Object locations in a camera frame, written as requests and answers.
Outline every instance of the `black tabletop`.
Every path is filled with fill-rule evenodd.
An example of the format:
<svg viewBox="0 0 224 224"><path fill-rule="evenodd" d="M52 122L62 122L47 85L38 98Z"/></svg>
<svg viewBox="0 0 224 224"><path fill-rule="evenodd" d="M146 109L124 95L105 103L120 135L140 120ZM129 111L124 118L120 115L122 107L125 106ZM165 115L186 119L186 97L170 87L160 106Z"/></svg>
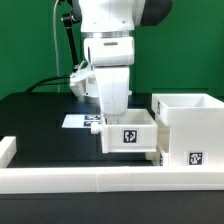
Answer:
<svg viewBox="0 0 224 224"><path fill-rule="evenodd" d="M134 95L130 108L151 96ZM61 128L66 114L99 114L70 93L15 93L0 101L0 136L16 136L10 167L150 166L144 154L102 154L89 129ZM0 195L0 223L224 223L223 191Z"/></svg>

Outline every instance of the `green wall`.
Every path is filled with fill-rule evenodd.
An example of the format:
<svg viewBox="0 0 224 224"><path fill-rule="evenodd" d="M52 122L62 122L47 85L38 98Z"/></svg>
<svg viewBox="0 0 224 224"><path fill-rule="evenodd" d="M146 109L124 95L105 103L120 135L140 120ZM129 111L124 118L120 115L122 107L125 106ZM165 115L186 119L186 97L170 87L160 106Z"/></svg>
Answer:
<svg viewBox="0 0 224 224"><path fill-rule="evenodd" d="M0 98L24 91L56 75L52 31L54 0L1 1ZM58 8L62 75L70 74L71 58ZM74 35L80 54L79 25ZM170 15L157 27L137 27L135 92L207 92L224 96L224 1L174 0ZM56 87L39 91L57 91Z"/></svg>

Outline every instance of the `white border frame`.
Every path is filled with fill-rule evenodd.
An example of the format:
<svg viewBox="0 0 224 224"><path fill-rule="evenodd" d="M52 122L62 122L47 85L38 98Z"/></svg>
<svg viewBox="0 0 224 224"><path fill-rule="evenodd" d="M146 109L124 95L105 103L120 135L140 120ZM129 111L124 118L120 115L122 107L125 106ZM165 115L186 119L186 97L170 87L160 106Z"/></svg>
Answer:
<svg viewBox="0 0 224 224"><path fill-rule="evenodd" d="M16 138L0 142L0 194L223 190L224 167L6 168Z"/></svg>

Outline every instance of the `white bin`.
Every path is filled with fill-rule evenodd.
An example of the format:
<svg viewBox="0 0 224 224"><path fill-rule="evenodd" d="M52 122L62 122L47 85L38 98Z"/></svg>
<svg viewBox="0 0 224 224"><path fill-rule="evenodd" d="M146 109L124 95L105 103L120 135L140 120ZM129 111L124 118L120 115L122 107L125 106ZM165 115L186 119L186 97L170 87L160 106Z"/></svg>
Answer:
<svg viewBox="0 0 224 224"><path fill-rule="evenodd" d="M169 166L224 165L223 102L207 94L153 94L152 110L159 126L157 160L165 153Z"/></svg>
<svg viewBox="0 0 224 224"><path fill-rule="evenodd" d="M102 120L103 153L155 152L158 127L145 109L129 109L118 124L107 125Z"/></svg>

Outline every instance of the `black cable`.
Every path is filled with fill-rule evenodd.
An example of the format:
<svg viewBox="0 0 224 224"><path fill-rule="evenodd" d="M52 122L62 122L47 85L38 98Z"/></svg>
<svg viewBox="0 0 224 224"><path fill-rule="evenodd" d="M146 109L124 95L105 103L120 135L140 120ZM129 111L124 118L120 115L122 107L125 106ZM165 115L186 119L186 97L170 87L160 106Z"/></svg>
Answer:
<svg viewBox="0 0 224 224"><path fill-rule="evenodd" d="M63 84L69 84L69 83L48 83L48 84L44 84L46 82L50 82L50 81L55 81L55 80L60 80L60 79L70 79L69 75L65 75L65 76L59 76L59 77L51 77L51 78L47 78L47 79L43 79L39 82L37 82L36 84L34 84L33 86L29 87L28 89L25 90L25 93L31 93L36 87L39 86L47 86L47 85L63 85Z"/></svg>

